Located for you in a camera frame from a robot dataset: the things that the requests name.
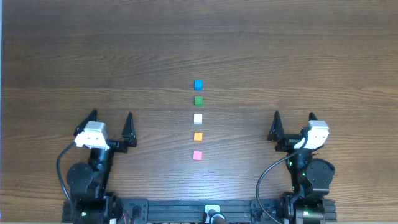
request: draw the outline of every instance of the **white cube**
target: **white cube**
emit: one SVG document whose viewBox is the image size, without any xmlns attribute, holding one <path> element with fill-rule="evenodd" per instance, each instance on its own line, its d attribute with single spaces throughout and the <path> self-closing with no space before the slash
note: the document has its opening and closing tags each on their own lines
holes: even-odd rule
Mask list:
<svg viewBox="0 0 398 224">
<path fill-rule="evenodd" d="M 202 114 L 194 114 L 193 115 L 193 123 L 201 124 Z"/>
</svg>

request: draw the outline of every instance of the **orange cube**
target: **orange cube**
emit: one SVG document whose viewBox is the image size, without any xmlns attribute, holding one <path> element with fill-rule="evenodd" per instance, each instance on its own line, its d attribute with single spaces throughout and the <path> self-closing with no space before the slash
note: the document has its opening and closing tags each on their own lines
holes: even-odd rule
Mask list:
<svg viewBox="0 0 398 224">
<path fill-rule="evenodd" d="M 193 141 L 202 142 L 203 141 L 203 133 L 195 133 L 195 134 L 193 134 Z"/>
</svg>

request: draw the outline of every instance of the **small square block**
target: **small square block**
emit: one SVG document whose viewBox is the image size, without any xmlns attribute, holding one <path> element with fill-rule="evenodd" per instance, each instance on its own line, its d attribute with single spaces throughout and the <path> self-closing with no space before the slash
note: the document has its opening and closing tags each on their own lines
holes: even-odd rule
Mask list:
<svg viewBox="0 0 398 224">
<path fill-rule="evenodd" d="M 193 84 L 193 88 L 195 90 L 203 90 L 203 80 L 195 80 L 194 84 Z"/>
<path fill-rule="evenodd" d="M 202 123 L 202 114 L 194 114 L 193 115 L 193 124 L 201 124 Z"/>
<path fill-rule="evenodd" d="M 195 106 L 203 106 L 203 96 L 195 96 Z"/>
<path fill-rule="evenodd" d="M 193 160 L 201 161 L 203 152 L 201 151 L 194 151 L 193 152 Z"/>
<path fill-rule="evenodd" d="M 195 133 L 195 134 L 193 134 L 193 141 L 202 142 L 203 141 L 203 133 Z"/>
</svg>

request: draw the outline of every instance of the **pink cube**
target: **pink cube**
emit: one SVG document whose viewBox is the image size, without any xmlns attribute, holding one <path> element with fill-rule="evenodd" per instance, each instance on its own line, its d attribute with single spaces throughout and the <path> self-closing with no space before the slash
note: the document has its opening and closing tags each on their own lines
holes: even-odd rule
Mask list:
<svg viewBox="0 0 398 224">
<path fill-rule="evenodd" d="M 193 152 L 193 160 L 201 161 L 202 152 L 201 151 L 194 151 Z"/>
</svg>

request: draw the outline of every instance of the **wooden table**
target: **wooden table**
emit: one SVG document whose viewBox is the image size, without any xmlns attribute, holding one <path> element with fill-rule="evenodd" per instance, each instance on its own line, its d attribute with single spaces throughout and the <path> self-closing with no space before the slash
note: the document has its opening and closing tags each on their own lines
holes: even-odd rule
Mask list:
<svg viewBox="0 0 398 224">
<path fill-rule="evenodd" d="M 254 198 L 285 156 L 266 141 L 274 111 L 288 133 L 313 111 L 339 221 L 397 220 L 397 1 L 6 0 L 2 42 L 3 221 L 60 221 L 55 160 L 93 108 L 114 139 L 134 113 L 138 147 L 109 181 L 121 197 Z M 88 153 L 71 150 L 64 176 Z M 261 197 L 290 188 L 281 165 Z"/>
</svg>

